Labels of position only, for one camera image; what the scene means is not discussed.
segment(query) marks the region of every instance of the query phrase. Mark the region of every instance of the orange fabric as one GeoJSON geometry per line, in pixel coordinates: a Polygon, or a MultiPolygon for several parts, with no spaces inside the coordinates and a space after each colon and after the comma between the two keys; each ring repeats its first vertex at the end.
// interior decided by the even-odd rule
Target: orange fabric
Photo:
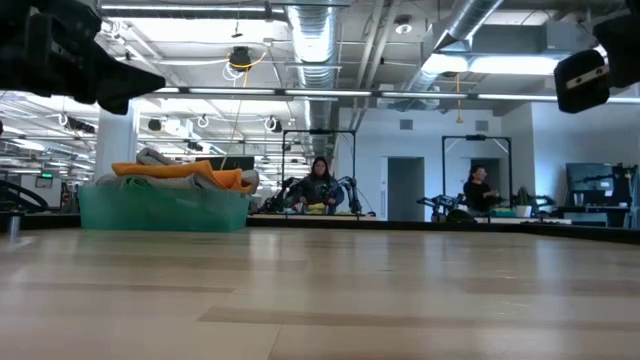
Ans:
{"type": "Polygon", "coordinates": [[[236,190],[244,194],[251,192],[251,185],[242,186],[242,170],[213,171],[209,161],[198,161],[184,165],[139,165],[134,163],[116,163],[111,168],[118,176],[148,175],[158,179],[183,178],[191,174],[200,174],[209,179],[216,186],[236,190]]]}

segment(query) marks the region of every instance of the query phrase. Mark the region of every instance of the person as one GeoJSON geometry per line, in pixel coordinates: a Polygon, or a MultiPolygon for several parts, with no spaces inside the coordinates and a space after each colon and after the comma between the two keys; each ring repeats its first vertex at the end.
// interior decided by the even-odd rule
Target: person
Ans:
{"type": "Polygon", "coordinates": [[[484,182],[487,172],[482,166],[472,166],[469,170],[469,179],[464,184],[464,196],[467,198],[467,206],[478,213],[489,212],[491,205],[497,203],[500,194],[491,190],[484,182]]]}
{"type": "Polygon", "coordinates": [[[344,192],[340,185],[329,174],[329,165],[323,156],[313,161],[311,173],[299,186],[298,201],[305,205],[324,203],[329,206],[329,213],[334,214],[336,208],[344,200],[344,192]]]}

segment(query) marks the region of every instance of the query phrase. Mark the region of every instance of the vent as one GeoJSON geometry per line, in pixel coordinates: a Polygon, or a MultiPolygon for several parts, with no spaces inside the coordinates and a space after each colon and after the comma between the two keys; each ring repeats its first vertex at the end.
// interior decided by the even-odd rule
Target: vent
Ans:
{"type": "Polygon", "coordinates": [[[413,130],[413,120],[400,119],[400,130],[413,130]]]}
{"type": "Polygon", "coordinates": [[[489,132],[489,120],[476,120],[477,132],[489,132]]]}

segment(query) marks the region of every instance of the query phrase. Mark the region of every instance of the doorway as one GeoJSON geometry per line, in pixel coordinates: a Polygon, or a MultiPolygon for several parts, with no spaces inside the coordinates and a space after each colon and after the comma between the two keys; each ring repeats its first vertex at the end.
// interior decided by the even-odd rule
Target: doorway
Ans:
{"type": "Polygon", "coordinates": [[[484,179],[484,182],[489,185],[492,190],[502,191],[500,159],[471,159],[471,166],[482,166],[487,171],[487,177],[484,179]]]}
{"type": "Polygon", "coordinates": [[[389,158],[387,166],[389,221],[424,222],[424,158],[389,158]]]}

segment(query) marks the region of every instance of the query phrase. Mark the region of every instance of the long dark hair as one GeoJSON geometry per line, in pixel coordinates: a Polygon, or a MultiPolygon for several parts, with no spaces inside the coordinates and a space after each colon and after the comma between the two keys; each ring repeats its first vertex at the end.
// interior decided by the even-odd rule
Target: long dark hair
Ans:
{"type": "Polygon", "coordinates": [[[313,160],[313,165],[311,166],[311,174],[309,174],[309,176],[312,179],[322,179],[322,180],[326,180],[326,181],[331,181],[331,175],[329,175],[329,164],[327,163],[327,159],[324,158],[324,156],[318,156],[315,160],[313,160]],[[316,175],[316,164],[322,161],[324,163],[324,174],[319,177],[318,175],[316,175]]]}
{"type": "Polygon", "coordinates": [[[474,166],[472,166],[471,169],[469,169],[469,178],[467,178],[467,182],[473,181],[473,174],[478,172],[478,170],[480,170],[480,169],[484,169],[484,166],[482,166],[482,165],[474,165],[474,166]]]}

